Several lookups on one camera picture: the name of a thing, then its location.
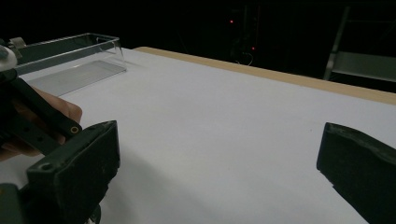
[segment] white table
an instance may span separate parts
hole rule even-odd
[[[396,96],[158,49],[61,97],[82,127],[115,119],[121,166],[103,224],[366,223],[316,168],[325,122],[396,147]],[[41,159],[0,163],[26,183]]]

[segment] human hand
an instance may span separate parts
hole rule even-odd
[[[79,123],[82,117],[82,109],[75,104],[67,102],[57,96],[51,95],[47,92],[41,91],[37,88],[32,87],[41,97],[43,97],[53,108],[59,110],[68,118],[74,120]],[[44,122],[41,120],[34,112],[32,112],[26,105],[21,102],[14,100],[13,104],[15,109],[19,114],[23,117],[40,127],[44,132],[52,136],[56,139],[60,144],[63,144],[65,138],[51,130]],[[15,157],[17,155],[26,155],[26,156],[36,156],[40,154],[40,151],[30,147],[21,139],[14,137],[4,143],[0,149],[0,161],[7,160],[9,158]]]

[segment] wooden table edge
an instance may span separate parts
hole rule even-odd
[[[350,86],[347,84],[341,84],[336,82],[331,82],[322,79],[316,79],[312,77],[303,77],[288,73],[277,72],[273,70],[267,70],[259,67],[247,66],[238,63],[229,63],[189,54],[183,54],[178,52],[173,52],[164,49],[155,49],[150,47],[139,47],[133,50],[146,52],[149,54],[154,54],[158,56],[163,56],[167,58],[178,59],[190,63],[198,63],[202,65],[207,65],[215,68],[225,69],[229,71],[244,73],[252,75],[255,77],[264,77],[272,80],[292,83],[299,86],[305,86],[309,88],[319,89],[323,91],[330,91],[335,93],[340,93],[344,95],[349,95],[353,97],[358,97],[361,99],[377,101],[384,104],[396,105],[396,93],[387,91],[378,91],[367,89],[363,87]]]

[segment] clear acrylic box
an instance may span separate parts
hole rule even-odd
[[[29,85],[56,96],[126,71],[120,39],[86,33],[18,49],[15,69]]]

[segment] finger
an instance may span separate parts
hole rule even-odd
[[[6,161],[9,158],[12,158],[12,157],[15,157],[18,155],[20,155],[20,153],[0,148],[0,161]]]
[[[33,89],[41,97],[43,97],[53,108],[59,110],[61,113],[74,120],[75,122],[80,123],[82,117],[82,109],[78,105],[67,102],[66,100],[63,100],[47,92],[41,91],[37,88],[33,87]]]
[[[39,155],[41,153],[39,150],[32,148],[19,138],[10,139],[2,145],[2,149],[31,157]]]
[[[56,139],[56,141],[58,141],[59,144],[64,144],[66,142],[66,138],[61,135],[61,134],[56,134],[56,136],[54,137]]]

